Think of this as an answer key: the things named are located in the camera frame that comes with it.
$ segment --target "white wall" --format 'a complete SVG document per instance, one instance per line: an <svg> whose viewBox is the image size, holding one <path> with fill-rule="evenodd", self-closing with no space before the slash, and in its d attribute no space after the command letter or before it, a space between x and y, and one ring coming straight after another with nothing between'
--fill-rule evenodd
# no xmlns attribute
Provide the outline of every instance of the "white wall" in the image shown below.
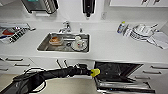
<svg viewBox="0 0 168 94"><path fill-rule="evenodd" d="M86 20L82 13L82 0L58 0L59 9L50 17L36 17L34 14L29 14L21 0L16 0L0 7L0 22L27 22L33 27L54 29L63 26L62 22L66 20L78 23L78 25L80 22L116 23L117 26L121 21L128 23L166 23L168 21L168 8L109 7L109 1L96 0L95 13L91 15L89 20ZM101 19L103 12L107 12L105 20Z"/></svg>

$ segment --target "kitchen counter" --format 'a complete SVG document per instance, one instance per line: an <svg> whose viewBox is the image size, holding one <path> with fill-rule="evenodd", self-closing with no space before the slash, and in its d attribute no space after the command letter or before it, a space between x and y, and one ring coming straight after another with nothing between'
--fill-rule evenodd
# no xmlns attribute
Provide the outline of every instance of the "kitchen counter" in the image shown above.
<svg viewBox="0 0 168 94"><path fill-rule="evenodd" d="M131 37L124 38L115 31L84 32L90 35L90 48L87 53L38 51L38 46L47 34L55 31L58 30L38 29L27 32L15 43L3 44L0 42L0 55L91 59L130 63L168 63L168 50L160 49L147 42L134 40Z"/></svg>

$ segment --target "cabinet door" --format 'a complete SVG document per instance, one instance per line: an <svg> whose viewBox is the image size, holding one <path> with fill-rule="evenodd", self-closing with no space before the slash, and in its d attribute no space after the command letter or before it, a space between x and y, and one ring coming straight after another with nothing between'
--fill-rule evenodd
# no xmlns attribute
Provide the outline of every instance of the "cabinet door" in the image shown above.
<svg viewBox="0 0 168 94"><path fill-rule="evenodd" d="M168 7L168 0L150 0L147 7Z"/></svg>
<svg viewBox="0 0 168 94"><path fill-rule="evenodd" d="M168 64L147 63L133 72L129 78L138 81L148 81L156 79L168 73Z"/></svg>
<svg viewBox="0 0 168 94"><path fill-rule="evenodd" d="M0 74L6 74L9 71L9 66L0 66Z"/></svg>
<svg viewBox="0 0 168 94"><path fill-rule="evenodd" d="M38 67L28 57L21 57L21 56L0 56L0 57L2 58L4 64L10 65L9 68L5 68L8 70L6 72L3 72L6 74L23 74L24 71L27 69Z"/></svg>
<svg viewBox="0 0 168 94"><path fill-rule="evenodd" d="M29 58L20 56L1 56L4 62L9 63L13 67L37 67Z"/></svg>
<svg viewBox="0 0 168 94"><path fill-rule="evenodd" d="M146 7L149 0L111 0L110 6Z"/></svg>
<svg viewBox="0 0 168 94"><path fill-rule="evenodd" d="M30 58L37 66L46 70L60 69L57 58L31 57Z"/></svg>

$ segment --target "stainless steel sink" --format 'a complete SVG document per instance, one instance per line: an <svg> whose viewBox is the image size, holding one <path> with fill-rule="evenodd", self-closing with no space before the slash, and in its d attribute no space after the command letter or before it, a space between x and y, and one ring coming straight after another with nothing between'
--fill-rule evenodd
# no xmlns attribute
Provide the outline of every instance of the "stainless steel sink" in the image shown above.
<svg viewBox="0 0 168 94"><path fill-rule="evenodd" d="M62 37L64 42L62 45L56 46L49 43L51 37ZM81 51L76 51L71 47L71 43L75 41L75 37L80 36L83 41L86 41L87 47ZM62 51L62 52L88 52L89 51L89 35L88 34L57 34L49 33L42 43L37 48L38 51Z"/></svg>

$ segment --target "black robotic arm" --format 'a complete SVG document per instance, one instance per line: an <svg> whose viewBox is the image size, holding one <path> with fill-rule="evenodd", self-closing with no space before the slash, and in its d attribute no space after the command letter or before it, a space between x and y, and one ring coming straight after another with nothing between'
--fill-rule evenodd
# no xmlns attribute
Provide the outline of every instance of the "black robotic arm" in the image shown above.
<svg viewBox="0 0 168 94"><path fill-rule="evenodd" d="M13 78L13 82L7 86L0 94L29 94L37 93L43 90L46 86L45 80L52 78L65 78L67 76L73 77L74 75L88 75L96 76L100 73L99 69L88 70L86 65L80 64L80 68L69 66L68 68L56 69L56 70L43 70L41 68L32 68L32 69L41 69L43 71L27 73L27 70L24 74L16 76ZM44 87L39 91L33 91L38 86L44 82Z"/></svg>

